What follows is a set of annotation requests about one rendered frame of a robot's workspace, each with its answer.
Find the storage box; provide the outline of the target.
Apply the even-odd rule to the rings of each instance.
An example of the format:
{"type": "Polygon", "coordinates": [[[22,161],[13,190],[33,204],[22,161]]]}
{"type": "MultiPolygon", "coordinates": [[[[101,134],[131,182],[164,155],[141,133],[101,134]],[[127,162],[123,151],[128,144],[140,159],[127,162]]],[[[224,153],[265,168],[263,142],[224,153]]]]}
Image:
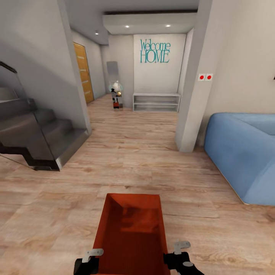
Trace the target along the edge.
{"type": "Polygon", "coordinates": [[[108,193],[93,249],[104,253],[90,275],[171,275],[160,195],[108,193]]]}

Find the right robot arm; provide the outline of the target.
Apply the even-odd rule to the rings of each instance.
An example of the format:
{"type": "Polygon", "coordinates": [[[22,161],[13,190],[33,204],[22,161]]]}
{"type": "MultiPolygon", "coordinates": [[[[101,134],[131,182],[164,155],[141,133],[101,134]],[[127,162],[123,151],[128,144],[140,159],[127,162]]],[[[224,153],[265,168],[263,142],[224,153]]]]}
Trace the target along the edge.
{"type": "Polygon", "coordinates": [[[192,262],[190,262],[188,252],[181,252],[181,249],[191,247],[189,241],[173,242],[174,253],[163,254],[163,261],[168,265],[168,269],[176,269],[178,275],[204,275],[197,270],[192,262]]]}

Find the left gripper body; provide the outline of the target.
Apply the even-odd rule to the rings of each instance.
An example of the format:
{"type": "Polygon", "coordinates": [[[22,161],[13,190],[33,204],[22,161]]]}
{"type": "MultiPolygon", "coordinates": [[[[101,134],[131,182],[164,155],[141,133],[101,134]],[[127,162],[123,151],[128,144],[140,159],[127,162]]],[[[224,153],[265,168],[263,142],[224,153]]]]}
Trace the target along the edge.
{"type": "Polygon", "coordinates": [[[87,275],[90,274],[97,274],[99,270],[99,258],[91,257],[90,261],[88,263],[82,263],[82,258],[77,259],[75,261],[74,266],[74,273],[77,273],[77,271],[84,269],[87,272],[87,275]]]}

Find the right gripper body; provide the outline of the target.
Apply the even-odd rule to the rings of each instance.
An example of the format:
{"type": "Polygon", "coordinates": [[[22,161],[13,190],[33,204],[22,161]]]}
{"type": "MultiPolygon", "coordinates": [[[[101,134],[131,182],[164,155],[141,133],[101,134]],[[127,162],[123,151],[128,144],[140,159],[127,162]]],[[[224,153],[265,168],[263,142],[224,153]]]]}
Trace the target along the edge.
{"type": "Polygon", "coordinates": [[[166,256],[167,256],[167,265],[169,270],[176,269],[176,264],[179,259],[184,258],[185,260],[190,260],[188,252],[182,252],[180,255],[176,255],[174,253],[171,253],[171,254],[167,253],[166,256]]]}

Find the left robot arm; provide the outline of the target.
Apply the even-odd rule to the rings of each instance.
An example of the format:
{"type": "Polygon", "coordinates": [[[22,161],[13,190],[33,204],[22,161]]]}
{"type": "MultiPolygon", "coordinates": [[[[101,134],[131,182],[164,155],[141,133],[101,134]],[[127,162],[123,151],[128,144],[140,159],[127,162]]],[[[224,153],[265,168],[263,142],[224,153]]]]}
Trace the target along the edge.
{"type": "Polygon", "coordinates": [[[85,249],[83,258],[77,259],[74,266],[74,275],[97,274],[99,270],[99,258],[104,253],[103,249],[85,249]]]}

